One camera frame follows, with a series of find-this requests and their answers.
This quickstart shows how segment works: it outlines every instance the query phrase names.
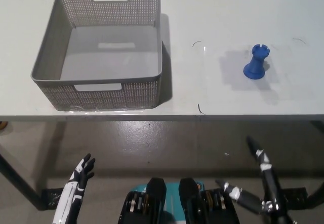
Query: white tape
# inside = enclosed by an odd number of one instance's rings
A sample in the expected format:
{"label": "white tape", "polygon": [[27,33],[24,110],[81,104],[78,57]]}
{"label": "white tape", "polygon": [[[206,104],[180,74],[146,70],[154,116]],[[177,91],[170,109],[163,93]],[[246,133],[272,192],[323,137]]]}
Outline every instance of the white tape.
{"label": "white tape", "polygon": [[270,163],[262,163],[260,164],[261,171],[269,170],[272,168],[272,165]]}
{"label": "white tape", "polygon": [[238,200],[240,195],[241,195],[241,189],[239,189],[238,187],[235,187],[232,190],[232,192],[229,194],[229,197],[231,197],[231,199],[233,199],[233,200]]}

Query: blue chess piece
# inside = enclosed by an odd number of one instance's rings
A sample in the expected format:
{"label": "blue chess piece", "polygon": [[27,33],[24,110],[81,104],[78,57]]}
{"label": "blue chess piece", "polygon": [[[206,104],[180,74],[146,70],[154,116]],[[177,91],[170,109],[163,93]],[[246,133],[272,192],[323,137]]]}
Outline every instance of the blue chess piece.
{"label": "blue chess piece", "polygon": [[247,64],[244,69],[243,73],[246,77],[257,80],[264,77],[265,71],[263,68],[264,59],[268,57],[270,53],[270,49],[266,45],[260,46],[256,44],[252,48],[252,59],[249,64]]}

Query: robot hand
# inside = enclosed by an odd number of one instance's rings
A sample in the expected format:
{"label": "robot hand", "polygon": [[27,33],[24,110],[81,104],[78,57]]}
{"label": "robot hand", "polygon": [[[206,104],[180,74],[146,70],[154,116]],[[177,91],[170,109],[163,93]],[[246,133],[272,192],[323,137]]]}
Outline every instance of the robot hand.
{"label": "robot hand", "polygon": [[76,224],[87,182],[94,176],[91,171],[96,159],[90,158],[91,155],[88,154],[81,160],[64,186],[53,224]]}
{"label": "robot hand", "polygon": [[260,165],[265,191],[264,200],[239,187],[232,186],[226,181],[216,180],[216,183],[232,200],[242,207],[256,214],[265,213],[270,215],[271,223],[293,224],[294,222],[288,216],[285,196],[268,156],[252,138],[247,137],[247,142],[251,154]]}

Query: perforated basket wall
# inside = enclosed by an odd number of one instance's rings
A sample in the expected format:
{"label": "perforated basket wall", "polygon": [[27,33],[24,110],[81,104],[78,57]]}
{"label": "perforated basket wall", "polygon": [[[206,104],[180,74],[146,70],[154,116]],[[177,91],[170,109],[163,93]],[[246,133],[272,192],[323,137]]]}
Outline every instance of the perforated basket wall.
{"label": "perforated basket wall", "polygon": [[156,107],[159,102],[160,76],[151,79],[115,80],[112,83],[121,83],[122,86],[117,91],[79,92],[73,82],[60,81],[72,29],[101,25],[150,25],[160,29],[160,0],[55,0],[32,72],[33,80],[60,111]]}

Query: robotic finger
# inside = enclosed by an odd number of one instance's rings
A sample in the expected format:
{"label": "robotic finger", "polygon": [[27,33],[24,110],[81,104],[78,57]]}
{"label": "robotic finger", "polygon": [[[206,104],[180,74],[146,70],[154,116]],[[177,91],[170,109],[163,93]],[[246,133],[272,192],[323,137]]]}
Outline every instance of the robotic finger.
{"label": "robotic finger", "polygon": [[96,159],[90,158],[91,155],[88,154],[80,161],[64,186],[53,224],[76,224],[88,180],[94,176],[91,171]]}

